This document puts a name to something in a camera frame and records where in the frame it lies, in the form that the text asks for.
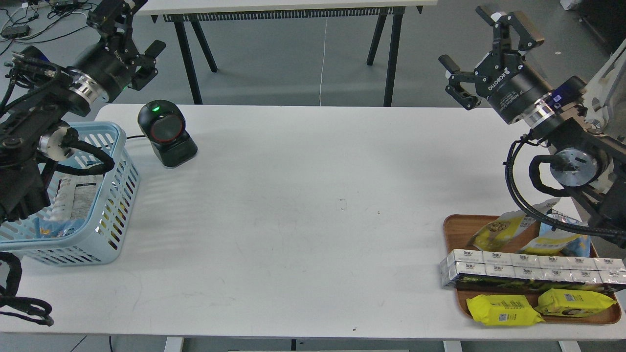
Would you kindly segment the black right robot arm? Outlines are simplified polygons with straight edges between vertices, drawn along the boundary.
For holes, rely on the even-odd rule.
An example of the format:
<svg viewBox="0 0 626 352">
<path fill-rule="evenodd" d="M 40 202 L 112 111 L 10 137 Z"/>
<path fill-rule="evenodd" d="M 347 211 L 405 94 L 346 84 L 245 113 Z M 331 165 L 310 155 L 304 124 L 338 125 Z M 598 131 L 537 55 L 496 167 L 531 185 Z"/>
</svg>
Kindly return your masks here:
<svg viewBox="0 0 626 352">
<path fill-rule="evenodd" d="M 625 247 L 625 145 L 584 120 L 586 82 L 572 76 L 550 86 L 526 62 L 525 54 L 545 38 L 520 11 L 476 13 L 492 28 L 492 49 L 472 71 L 462 71 L 447 55 L 446 92 L 464 109 L 482 99 L 508 124 L 525 121 L 530 130 L 511 144 L 504 162 L 508 192 L 531 218 L 554 229 L 596 236 Z M 589 215 L 586 226 L 558 222 L 532 206 L 514 180 L 514 163 L 523 145 L 545 142 L 550 154 L 535 156 L 528 167 L 533 187 L 555 198 L 572 198 Z"/>
</svg>

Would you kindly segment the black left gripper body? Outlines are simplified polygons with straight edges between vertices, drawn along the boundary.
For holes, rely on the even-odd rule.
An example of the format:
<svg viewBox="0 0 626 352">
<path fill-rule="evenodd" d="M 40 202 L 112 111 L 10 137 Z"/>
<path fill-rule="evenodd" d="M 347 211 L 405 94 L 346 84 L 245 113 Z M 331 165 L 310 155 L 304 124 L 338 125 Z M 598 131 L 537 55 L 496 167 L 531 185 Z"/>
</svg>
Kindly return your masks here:
<svg viewBox="0 0 626 352">
<path fill-rule="evenodd" d="M 104 90 L 107 100 L 113 101 L 131 84 L 137 72 L 132 62 L 136 62 L 138 55 L 134 43 L 127 46 L 96 43 L 78 56 L 78 70 L 96 81 Z"/>
</svg>

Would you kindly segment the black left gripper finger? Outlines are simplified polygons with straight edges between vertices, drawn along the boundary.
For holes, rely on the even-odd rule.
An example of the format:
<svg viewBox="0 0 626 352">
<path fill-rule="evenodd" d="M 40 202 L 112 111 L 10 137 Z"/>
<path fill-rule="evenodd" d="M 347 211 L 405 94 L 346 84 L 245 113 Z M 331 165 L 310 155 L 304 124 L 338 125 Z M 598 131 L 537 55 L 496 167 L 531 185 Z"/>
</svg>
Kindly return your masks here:
<svg viewBox="0 0 626 352">
<path fill-rule="evenodd" d="M 116 35 L 118 26 L 130 26 L 134 14 L 147 3 L 146 0 L 103 0 L 87 16 L 87 26 L 96 30 L 102 39 Z"/>
<path fill-rule="evenodd" d="M 131 89 L 139 91 L 143 89 L 158 74 L 155 67 L 158 55 L 166 48 L 166 44 L 155 40 L 144 54 L 139 54 L 131 60 L 131 80 L 128 85 Z"/>
</svg>

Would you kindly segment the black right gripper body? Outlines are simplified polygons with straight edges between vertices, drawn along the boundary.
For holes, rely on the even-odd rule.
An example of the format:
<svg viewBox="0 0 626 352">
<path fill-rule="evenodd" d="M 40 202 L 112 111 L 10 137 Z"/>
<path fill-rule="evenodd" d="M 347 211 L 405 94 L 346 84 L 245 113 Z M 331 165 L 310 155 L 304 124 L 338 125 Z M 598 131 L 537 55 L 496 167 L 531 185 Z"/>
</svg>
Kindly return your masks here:
<svg viewBox="0 0 626 352">
<path fill-rule="evenodd" d="M 552 90 L 517 51 L 507 51 L 501 58 L 488 53 L 474 71 L 487 78 L 476 81 L 476 93 L 508 124 Z"/>
</svg>

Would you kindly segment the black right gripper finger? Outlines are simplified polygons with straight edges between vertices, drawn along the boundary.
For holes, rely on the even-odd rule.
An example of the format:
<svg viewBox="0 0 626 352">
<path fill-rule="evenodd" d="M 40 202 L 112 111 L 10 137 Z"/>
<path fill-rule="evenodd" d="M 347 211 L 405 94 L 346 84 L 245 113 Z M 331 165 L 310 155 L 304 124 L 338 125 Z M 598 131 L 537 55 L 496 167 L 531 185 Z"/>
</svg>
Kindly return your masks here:
<svg viewBox="0 0 626 352">
<path fill-rule="evenodd" d="M 447 54 L 441 55 L 438 60 L 449 73 L 446 92 L 466 110 L 477 107 L 481 99 L 474 94 L 470 94 L 461 86 L 461 83 L 486 83 L 489 76 L 461 71 L 460 67 Z"/>
<path fill-rule="evenodd" d="M 523 62 L 526 52 L 545 42 L 545 37 L 522 11 L 501 13 L 487 6 L 478 6 L 475 11 L 492 27 L 492 50 L 485 60 Z"/>
</svg>

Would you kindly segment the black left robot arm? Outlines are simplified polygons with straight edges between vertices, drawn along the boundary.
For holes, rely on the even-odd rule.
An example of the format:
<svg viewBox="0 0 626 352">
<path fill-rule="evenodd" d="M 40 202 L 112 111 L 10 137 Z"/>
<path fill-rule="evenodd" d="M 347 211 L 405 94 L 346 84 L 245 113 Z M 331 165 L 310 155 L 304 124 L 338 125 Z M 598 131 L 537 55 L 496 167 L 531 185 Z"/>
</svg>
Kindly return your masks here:
<svg viewBox="0 0 626 352">
<path fill-rule="evenodd" d="M 29 46 L 13 53 L 9 87 L 1 103 L 1 263 L 7 264 L 1 306 L 8 316 L 52 326 L 51 305 L 18 295 L 20 256 L 48 265 L 107 264 L 118 258 L 139 187 L 138 170 L 125 150 L 127 136 L 112 122 L 69 124 L 96 99 L 112 102 L 127 88 L 141 90 L 158 73 L 165 43 L 141 54 L 132 20 L 144 0 L 103 0 L 88 13 L 100 34 L 76 63 L 62 67 Z M 69 234 L 40 234 L 53 214 L 57 187 L 66 176 L 96 181 L 83 223 Z"/>
</svg>

